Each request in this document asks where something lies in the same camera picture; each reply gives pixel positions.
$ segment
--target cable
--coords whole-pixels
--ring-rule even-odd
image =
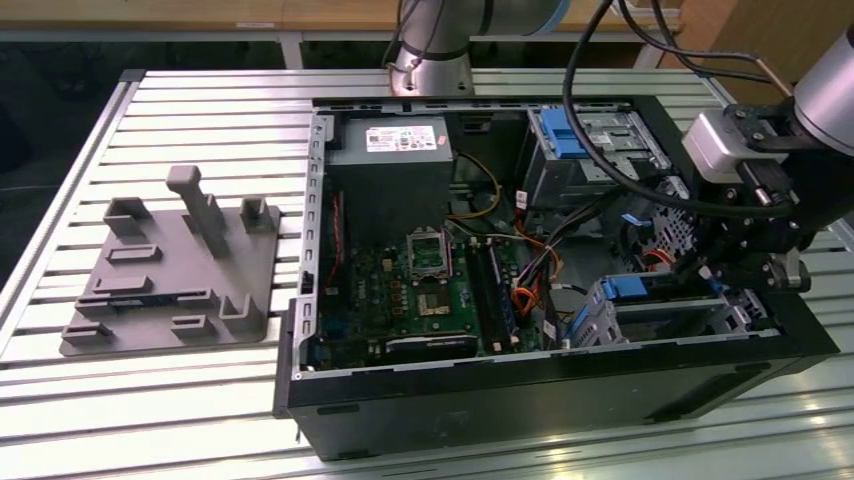
[[[659,50],[663,50],[667,53],[672,53],[674,55],[682,55],[684,57],[730,59],[730,60],[741,60],[745,62],[750,62],[759,68],[759,70],[762,70],[762,73],[766,75],[766,77],[771,81],[771,84],[777,87],[781,93],[783,93],[783,95],[786,95],[787,97],[791,97],[793,95],[791,85],[787,85],[786,82],[779,78],[779,75],[777,75],[777,72],[774,72],[769,64],[765,63],[765,60],[759,56],[751,53],[745,53],[745,52],[684,50],[682,48],[670,46],[659,42],[655,38],[652,38],[652,36],[648,33],[643,31],[643,28],[640,28],[638,23],[634,21],[634,18],[628,13],[628,6],[626,5],[626,0],[618,0],[618,2],[619,2],[619,8],[620,8],[620,12],[623,14],[623,19],[626,20],[626,23],[631,22],[630,27],[632,31],[643,39],[646,43],[648,43],[655,48],[658,48]],[[598,25],[600,21],[602,21],[602,17],[599,17],[599,20],[596,20],[595,24]]]
[[[664,37],[664,42],[667,42],[667,45],[670,45],[671,47],[679,48],[676,39],[672,35],[672,32],[670,31],[670,27],[667,26],[664,13],[662,12],[660,0],[652,0],[651,6],[652,6],[652,13],[655,14],[655,22],[658,23],[658,29],[660,30],[662,36]],[[638,25],[638,23],[635,22],[635,19],[631,17],[631,14],[626,10],[622,10],[622,13],[623,13],[623,19],[626,20],[626,23],[628,24],[628,27],[632,29],[632,31],[638,35],[640,35],[642,33],[644,34],[646,32],[643,32],[643,30],[640,29],[640,25]],[[682,65],[684,65],[684,68],[687,68],[700,76],[729,77],[729,78],[737,78],[741,80],[749,80],[751,82],[771,83],[765,76],[757,75],[755,73],[734,72],[731,70],[725,70],[722,68],[704,67],[694,63],[691,59],[684,55],[676,54],[675,56],[679,62],[682,63]]]
[[[422,49],[422,53],[418,55],[418,58],[412,61],[412,70],[415,70],[418,66],[422,64],[422,62],[424,61],[427,50],[430,50],[430,47],[432,46],[432,41],[436,38],[436,32],[439,31],[439,20],[442,19],[442,13],[444,12],[444,2],[446,0],[442,0],[442,3],[439,3],[439,11],[436,12],[436,21],[432,22],[432,30],[430,32],[430,38],[427,39],[427,45]]]
[[[391,55],[391,49],[394,48],[395,43],[398,43],[398,40],[400,39],[400,32],[403,31],[403,25],[406,25],[406,22],[410,21],[410,17],[415,12],[415,7],[418,7],[419,3],[422,3],[422,0],[414,0],[412,6],[410,6],[410,9],[406,11],[404,17],[400,18],[400,12],[403,10],[403,0],[398,0],[398,24],[395,25],[395,31],[391,34],[391,41],[388,42],[388,46],[386,47],[386,52],[383,53],[380,68],[394,67],[395,70],[400,71],[400,69],[395,66],[394,63],[391,64],[388,63],[388,55]]]
[[[332,272],[330,273],[330,277],[326,279],[326,288],[330,288],[332,285],[332,279],[335,278],[335,273],[338,272],[338,266],[340,265],[340,256],[342,256],[342,234],[338,228],[339,224],[339,214],[338,214],[338,196],[332,198],[332,223],[335,223],[335,265],[332,266]]]
[[[664,252],[660,248],[654,248],[652,250],[646,252],[643,256],[658,258],[667,266],[672,266],[672,264],[675,263],[667,252]]]
[[[23,187],[7,187],[0,188],[0,193],[3,192],[20,192],[24,190],[56,190],[59,185],[25,185]]]
[[[619,0],[619,2],[622,7],[626,0]],[[587,28],[582,33],[582,37],[578,40],[578,45],[572,50],[570,63],[566,67],[566,77],[563,80],[563,108],[566,110],[567,120],[570,123],[570,127],[572,128],[572,131],[575,132],[575,135],[578,137],[578,141],[584,146],[584,150],[587,151],[587,154],[590,155],[594,163],[611,177],[611,179],[614,179],[614,181],[619,185],[622,185],[631,193],[667,207],[678,208],[680,210],[687,210],[714,217],[774,218],[787,215],[791,211],[791,205],[789,204],[777,205],[773,207],[739,207],[730,205],[718,205],[715,203],[702,202],[698,200],[683,200],[678,197],[664,195],[663,193],[659,193],[655,190],[647,188],[640,182],[628,178],[619,170],[619,168],[616,168],[614,164],[611,164],[611,162],[603,157],[596,145],[590,140],[587,131],[584,130],[580,119],[578,118],[578,113],[575,112],[575,105],[572,101],[572,87],[575,81],[575,73],[578,70],[578,63],[580,60],[580,53],[584,50],[587,43],[590,42],[590,37],[596,30],[599,22],[602,21],[602,18],[604,17],[610,6],[611,1],[602,0],[599,7],[596,8],[596,11],[594,13],[592,19],[587,24]]]
[[[539,248],[546,248],[546,244],[543,242],[540,242],[539,240],[536,240],[534,237],[528,236],[520,228],[520,224],[522,220],[519,220],[518,224],[514,225],[514,228],[516,230],[516,233],[519,235],[522,235],[522,237],[531,242],[531,244]],[[554,251],[554,249],[548,249],[548,253],[551,254],[551,258],[555,261],[555,273],[551,274],[551,280],[554,280],[555,278],[558,278],[558,273],[560,273],[560,269],[563,268],[563,260],[560,259],[560,255],[558,255],[558,252]]]
[[[492,181],[492,187],[495,188],[495,198],[492,199],[492,203],[486,209],[480,210],[479,212],[459,213],[459,214],[448,215],[448,218],[454,220],[467,220],[470,218],[478,218],[484,215],[488,215],[490,213],[492,213],[492,210],[498,208],[498,203],[502,200],[502,186],[498,183],[498,179],[495,178],[495,175],[492,175],[492,172],[490,172],[490,169],[486,168],[486,165],[483,165],[480,160],[478,160],[475,157],[472,157],[467,153],[458,152],[456,154],[458,156],[467,158],[471,161],[471,163],[474,163],[475,166],[483,171],[483,173],[486,173],[486,175],[490,177],[490,180]]]
[[[454,219],[454,218],[448,218],[447,219],[448,223],[451,225],[454,225],[463,233],[471,235],[472,237],[486,237],[486,238],[506,238],[508,240],[520,240],[520,241],[528,241],[527,238],[524,237],[516,237],[515,235],[504,235],[503,233],[479,233],[475,232],[474,230],[471,230],[464,224],[463,222],[460,222],[459,220]]]
[[[546,239],[546,250],[540,255],[528,263],[524,267],[524,270],[519,274],[519,285],[527,284],[527,282],[535,277],[534,272],[539,271],[543,268],[546,261],[547,251],[554,251],[554,248],[563,241],[563,237],[559,237],[564,231],[568,229],[582,225],[592,218],[595,218],[602,211],[607,208],[607,206],[626,193],[626,189],[622,187],[614,187],[604,194],[602,194],[598,198],[595,198],[591,202],[587,203],[583,207],[580,207],[574,213],[571,213],[567,218],[563,220],[558,228],[555,228],[554,232],[548,235]]]
[[[420,1],[422,0],[415,0],[414,1],[412,6],[410,7],[410,10],[406,13],[406,17],[400,20],[402,23],[398,26],[395,35],[392,36],[392,41],[395,41],[395,42],[396,42],[396,38],[400,37],[400,32],[403,31],[403,25],[410,20],[410,16],[412,15],[412,12],[415,12],[415,7],[420,3]],[[442,13],[444,12],[444,5],[446,5],[446,0],[442,0],[442,3],[439,3],[439,11],[436,12],[436,21],[432,23],[432,30],[430,32],[430,38],[427,39],[427,45],[424,45],[424,48],[422,49],[422,53],[419,53],[418,57],[415,58],[415,60],[412,60],[412,63],[410,64],[410,67],[403,69],[403,68],[398,67],[398,65],[395,65],[391,62],[386,64],[387,67],[391,68],[398,73],[412,73],[415,71],[415,69],[420,66],[422,62],[424,61],[424,56],[427,55],[427,50],[430,50],[430,47],[432,46],[432,41],[436,38],[436,32],[439,31],[439,20],[442,19]],[[388,58],[390,51],[391,51],[391,44],[386,48],[386,54],[383,55],[383,61],[386,61],[386,59]]]

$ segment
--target blue plastic latch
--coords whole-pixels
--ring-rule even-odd
[[[584,147],[578,143],[578,137],[575,137],[575,132],[566,119],[566,110],[547,108],[540,112],[540,115],[546,135],[555,145],[555,156],[558,158],[587,158]]]
[[[602,290],[604,290],[604,296],[608,300],[614,300],[618,297],[616,289],[610,280],[602,282]]]
[[[646,297],[648,295],[640,277],[611,277],[608,278],[608,283],[620,298]]]
[[[636,227],[652,226],[652,222],[650,220],[638,220],[638,217],[635,217],[631,213],[623,213],[620,217]]]
[[[570,337],[572,337],[572,334],[584,323],[584,320],[587,320],[588,314],[590,314],[590,308],[587,308],[587,305],[584,305],[584,308],[582,308],[582,311],[578,312],[578,315],[575,316],[575,321],[572,322],[572,325],[567,330],[566,335],[563,335],[563,340],[567,340]]]
[[[714,278],[708,279],[708,286],[711,287],[711,291],[715,292],[717,295],[719,295],[723,291],[723,284]]]

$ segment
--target metal case frame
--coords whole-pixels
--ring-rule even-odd
[[[646,105],[652,135],[691,183],[696,172],[658,100],[630,101]],[[769,379],[798,373],[838,353],[801,297],[775,293],[762,300],[783,335],[746,335],[725,342],[679,339],[540,352],[522,361],[496,356],[450,362],[446,368],[410,366],[330,376],[314,372],[304,377],[295,345],[316,325],[323,127],[312,125],[300,295],[281,329],[273,400],[273,415],[296,420],[323,460],[698,417]]]

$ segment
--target black cable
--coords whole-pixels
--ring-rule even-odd
[[[626,0],[619,0],[620,7],[624,6]],[[773,207],[741,207],[731,205],[719,205],[715,203],[702,202],[698,200],[683,200],[678,197],[672,197],[670,195],[664,195],[663,193],[656,192],[655,190],[646,187],[640,182],[632,180],[623,174],[623,172],[611,164],[611,162],[604,158],[596,145],[590,140],[590,136],[587,135],[587,131],[584,130],[580,119],[578,118],[578,113],[575,112],[575,105],[572,101],[572,87],[575,82],[575,73],[578,70],[578,63],[580,60],[580,54],[590,42],[590,38],[592,37],[592,33],[599,26],[599,22],[604,17],[604,14],[608,11],[611,6],[611,0],[603,0],[596,8],[594,16],[587,24],[587,28],[582,33],[582,37],[578,40],[578,44],[575,49],[572,50],[572,55],[570,56],[570,63],[566,67],[566,77],[563,79],[563,108],[566,110],[566,117],[570,123],[570,127],[575,132],[575,136],[578,137],[579,143],[583,145],[587,154],[590,155],[591,160],[596,164],[596,166],[604,171],[604,173],[611,177],[611,179],[626,189],[634,193],[635,195],[646,198],[651,202],[655,202],[660,205],[664,205],[671,208],[678,208],[680,210],[687,210],[695,212],[702,215],[708,215],[714,217],[735,217],[735,218],[774,218],[782,217],[789,214],[791,211],[791,205],[777,205]],[[700,52],[704,56],[711,56],[714,58],[734,58],[733,56],[745,55],[750,57],[749,54],[731,54],[733,56],[727,56],[730,54],[725,54],[723,57],[717,52]]]
[[[578,227],[579,225],[588,222],[591,219],[598,217],[607,206],[626,193],[626,189],[623,187],[614,187],[604,194],[596,197],[591,202],[588,202],[583,207],[580,207],[572,214],[570,214],[560,225],[555,228],[554,232],[546,238],[546,248],[536,256],[536,258],[528,263],[528,266],[524,267],[522,274],[519,275],[519,285],[527,286],[532,279],[536,278],[538,272],[548,265],[548,251],[554,249],[560,242],[563,241],[563,237],[559,236],[568,229]]]
[[[672,53],[674,55],[684,55],[686,57],[694,58],[718,58],[718,59],[730,59],[730,60],[742,60],[745,62],[757,63],[759,57],[753,53],[746,52],[721,52],[721,51],[707,51],[707,50],[684,50],[678,47],[671,47],[670,45],[659,42],[647,32],[643,31],[643,28],[638,25],[638,22],[634,21],[634,18],[628,14],[628,6],[626,5],[626,0],[618,0],[619,8],[623,13],[623,19],[626,23],[630,23],[631,30],[635,34],[643,39],[646,43],[652,45],[659,50],[666,51],[667,53]]]
[[[442,3],[439,3],[439,11],[436,12],[436,21],[432,22],[432,30],[430,32],[430,38],[427,39],[427,45],[422,49],[422,53],[418,55],[418,58],[412,61],[412,70],[415,70],[418,66],[422,64],[422,62],[424,61],[424,55],[427,55],[427,50],[430,50],[430,47],[432,46],[432,41],[436,38],[436,32],[439,31],[439,20],[442,20],[442,13],[444,12],[444,2],[446,0],[442,0]]]
[[[406,11],[406,15],[403,16],[403,18],[400,18],[400,13],[403,11],[403,0],[398,0],[398,24],[395,26],[395,31],[391,34],[391,41],[388,42],[388,46],[386,47],[386,52],[383,53],[380,68],[386,68],[388,66],[388,55],[391,55],[391,49],[398,43],[398,40],[400,40],[400,33],[403,31],[403,26],[406,25],[406,22],[410,21],[410,17],[412,16],[412,13],[415,13],[415,7],[418,7],[419,3],[422,3],[422,0],[412,1],[412,5],[410,6],[410,9]],[[400,73],[407,73],[404,70],[400,70],[396,65],[391,64],[391,67],[394,67],[394,69],[398,70]]]
[[[670,45],[671,47],[679,48],[676,39],[672,36],[670,27],[667,26],[667,20],[664,19],[664,13],[662,12],[660,1],[652,0],[651,6],[652,6],[652,13],[655,14],[655,22],[658,23],[658,29],[660,30],[662,36],[664,37],[664,42],[667,42],[667,45]],[[628,24],[628,27],[632,29],[632,31],[635,33],[638,32],[646,33],[640,29],[640,25],[638,25],[638,22],[635,22],[635,19],[631,17],[631,14],[626,10],[622,10],[622,13],[623,13],[623,19],[626,20],[626,23]],[[747,73],[747,72],[734,72],[731,70],[726,70],[722,68],[704,67],[694,63],[691,59],[684,55],[676,54],[675,56],[679,62],[682,63],[682,65],[684,65],[684,68],[691,70],[699,76],[729,77],[729,78],[737,78],[739,80],[749,80],[751,82],[771,83],[771,81],[763,75],[758,75],[755,73]]]

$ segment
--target aluminum extrusion table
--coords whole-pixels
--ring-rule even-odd
[[[480,95],[558,95],[562,72],[478,70]],[[672,70],[586,70],[580,94],[656,95],[676,124],[729,100]],[[843,223],[803,256],[805,295],[842,355],[699,419],[323,464],[295,423],[269,417],[280,318],[251,346],[64,358],[113,196],[180,204],[163,178],[200,166],[232,206],[263,194],[286,213],[272,311],[295,294],[311,99],[388,96],[380,71],[148,72],[121,82],[0,296],[0,479],[767,478],[850,473],[854,463],[854,237]]]

